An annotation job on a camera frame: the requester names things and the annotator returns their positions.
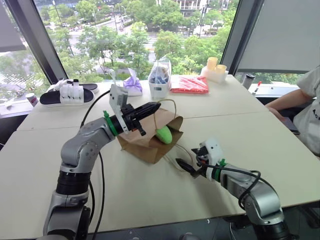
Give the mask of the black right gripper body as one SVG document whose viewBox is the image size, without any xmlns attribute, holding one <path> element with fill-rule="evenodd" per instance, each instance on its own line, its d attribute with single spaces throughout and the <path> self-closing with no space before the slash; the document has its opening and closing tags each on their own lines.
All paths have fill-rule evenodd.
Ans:
<svg viewBox="0 0 320 240">
<path fill-rule="evenodd" d="M 196 165 L 199 167 L 196 171 L 198 172 L 198 176 L 206 178 L 207 165 L 209 164 L 208 150 L 206 147 L 200 147 L 199 149 L 201 149 L 201 155 L 195 155 Z"/>
</svg>

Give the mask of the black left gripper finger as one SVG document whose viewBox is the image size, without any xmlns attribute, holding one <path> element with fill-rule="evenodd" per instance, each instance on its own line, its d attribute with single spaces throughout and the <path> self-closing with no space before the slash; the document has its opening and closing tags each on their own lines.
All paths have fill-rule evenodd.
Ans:
<svg viewBox="0 0 320 240">
<path fill-rule="evenodd" d="M 150 101 L 134 109 L 135 114 L 154 114 L 161 106 L 160 102 Z"/>
<path fill-rule="evenodd" d="M 141 108 L 135 110 L 134 118 L 138 121 L 147 118 L 150 115 L 153 115 L 157 109 L 154 108 Z"/>
</svg>

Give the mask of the person's right hand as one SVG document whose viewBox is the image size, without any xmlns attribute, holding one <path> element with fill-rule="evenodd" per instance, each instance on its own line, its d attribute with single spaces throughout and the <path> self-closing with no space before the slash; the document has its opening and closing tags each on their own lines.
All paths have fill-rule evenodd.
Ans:
<svg viewBox="0 0 320 240">
<path fill-rule="evenodd" d="M 267 107 L 267 109 L 277 118 L 279 119 L 281 122 L 284 122 L 286 120 L 286 118 L 284 116 L 282 116 L 276 109 L 272 108 L 272 107 Z"/>
</svg>

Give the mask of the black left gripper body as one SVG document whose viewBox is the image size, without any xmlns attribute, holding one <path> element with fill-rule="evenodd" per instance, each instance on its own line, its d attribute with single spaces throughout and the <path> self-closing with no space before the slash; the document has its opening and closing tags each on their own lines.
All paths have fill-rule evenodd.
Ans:
<svg viewBox="0 0 320 240">
<path fill-rule="evenodd" d="M 146 131 L 143 129 L 140 120 L 145 117 L 146 108 L 144 106 L 140 106 L 134 108 L 131 104 L 126 104 L 122 109 L 122 118 L 127 126 L 129 131 L 138 130 L 141 136 L 146 135 Z"/>
</svg>

